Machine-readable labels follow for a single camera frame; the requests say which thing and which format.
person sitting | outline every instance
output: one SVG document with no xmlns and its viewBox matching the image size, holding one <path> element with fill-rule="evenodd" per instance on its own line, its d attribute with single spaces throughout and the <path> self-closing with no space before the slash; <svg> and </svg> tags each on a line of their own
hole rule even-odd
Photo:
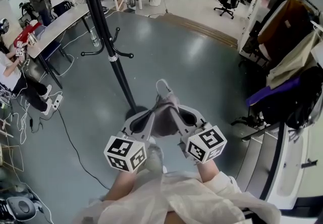
<svg viewBox="0 0 323 224">
<path fill-rule="evenodd" d="M 47 87 L 29 77 L 25 77 L 18 69 L 19 58 L 14 62 L 11 59 L 16 55 L 16 51 L 5 54 L 0 49 L 0 83 L 16 95 L 24 95 L 26 100 L 44 115 L 48 115 L 51 108 L 51 99 L 48 97 L 51 92 L 51 85 Z"/>
</svg>

red object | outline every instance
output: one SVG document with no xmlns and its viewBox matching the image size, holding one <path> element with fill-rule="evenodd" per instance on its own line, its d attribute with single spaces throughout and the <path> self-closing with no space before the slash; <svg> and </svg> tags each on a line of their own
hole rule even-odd
<svg viewBox="0 0 323 224">
<path fill-rule="evenodd" d="M 28 34 L 32 33 L 35 31 L 36 28 L 38 28 L 39 26 L 41 26 L 41 24 L 39 22 L 37 22 L 37 24 L 35 26 L 31 26 L 28 25 L 20 34 L 19 36 L 15 39 L 14 41 L 14 46 L 15 48 L 17 48 L 17 42 L 18 41 L 22 41 L 23 43 L 27 43 L 28 42 Z"/>
</svg>

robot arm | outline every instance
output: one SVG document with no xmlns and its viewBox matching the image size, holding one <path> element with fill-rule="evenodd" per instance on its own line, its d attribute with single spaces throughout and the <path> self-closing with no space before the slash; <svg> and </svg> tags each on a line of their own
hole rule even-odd
<svg viewBox="0 0 323 224">
<path fill-rule="evenodd" d="M 195 109 L 178 105 L 178 111 L 170 107 L 170 116 L 181 134 L 181 147 L 186 157 L 205 163 L 219 156 L 226 143 L 217 126 L 212 127 Z M 154 128 L 155 113 L 140 112 L 126 120 L 117 136 L 111 136 L 104 150 L 110 166 L 134 172 L 147 159 L 146 148 Z"/>
</svg>

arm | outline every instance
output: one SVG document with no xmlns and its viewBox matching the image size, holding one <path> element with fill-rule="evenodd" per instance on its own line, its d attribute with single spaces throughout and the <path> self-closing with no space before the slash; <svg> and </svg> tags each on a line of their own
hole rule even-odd
<svg viewBox="0 0 323 224">
<path fill-rule="evenodd" d="M 209 160 L 204 164 L 197 164 L 197 169 L 203 183 L 212 180 L 218 173 L 220 173 L 216 163 L 213 160 Z"/>
<path fill-rule="evenodd" d="M 103 200 L 117 201 L 127 196 L 135 184 L 136 175 L 136 171 L 134 173 L 120 171 L 110 191 L 106 194 Z"/>
<path fill-rule="evenodd" d="M 15 68 L 17 67 L 18 63 L 19 63 L 19 59 L 16 59 L 16 60 L 15 60 L 15 62 L 14 62 L 11 66 L 7 67 L 7 68 L 5 69 L 5 71 L 4 71 L 4 76 L 9 77 L 9 76 L 10 76 L 10 74 L 11 74 L 11 73 L 15 70 Z"/>
<path fill-rule="evenodd" d="M 8 58 L 8 59 L 11 59 L 12 57 L 14 57 L 16 55 L 16 51 L 12 51 L 12 52 L 10 52 L 10 53 L 8 53 L 8 54 L 6 54 L 6 57 Z"/>
</svg>

white sneaker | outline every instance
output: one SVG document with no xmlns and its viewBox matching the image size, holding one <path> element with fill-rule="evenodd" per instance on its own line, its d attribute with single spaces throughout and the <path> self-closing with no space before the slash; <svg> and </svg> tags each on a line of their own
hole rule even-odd
<svg viewBox="0 0 323 224">
<path fill-rule="evenodd" d="M 47 104 L 47 109 L 46 109 L 46 111 L 42 112 L 45 116 L 49 114 L 49 111 L 51 109 L 52 100 L 49 98 L 46 101 L 46 104 Z"/>
<path fill-rule="evenodd" d="M 45 94 L 45 95 L 43 95 L 43 96 L 41 96 L 43 99 L 47 99 L 47 98 L 48 98 L 48 96 L 49 96 L 49 94 L 50 94 L 50 92 L 51 92 L 51 88 L 52 88 L 52 86 L 49 84 L 49 85 L 47 86 L 47 92 L 46 92 L 46 94 Z"/>
</svg>

